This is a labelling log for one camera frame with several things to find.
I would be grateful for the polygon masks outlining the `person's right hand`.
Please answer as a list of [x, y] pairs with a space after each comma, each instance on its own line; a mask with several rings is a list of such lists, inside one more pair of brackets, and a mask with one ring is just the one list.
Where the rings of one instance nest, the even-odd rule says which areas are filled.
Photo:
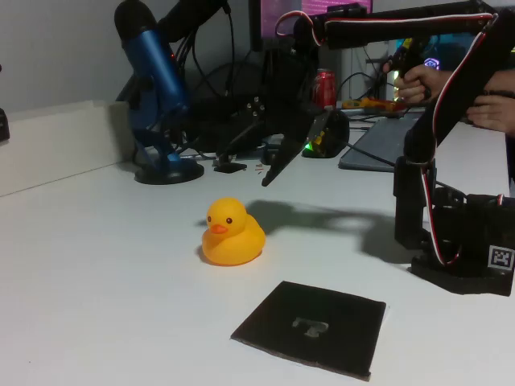
[[407, 104], [419, 104], [437, 97], [451, 72], [444, 72], [424, 64], [411, 68], [393, 82], [397, 96]]

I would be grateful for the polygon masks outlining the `person's left hand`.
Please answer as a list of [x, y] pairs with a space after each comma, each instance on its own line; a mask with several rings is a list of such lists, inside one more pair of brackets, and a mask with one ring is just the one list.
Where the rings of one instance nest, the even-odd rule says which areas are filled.
[[514, 99], [505, 96], [478, 96], [466, 112], [475, 126], [514, 136]]

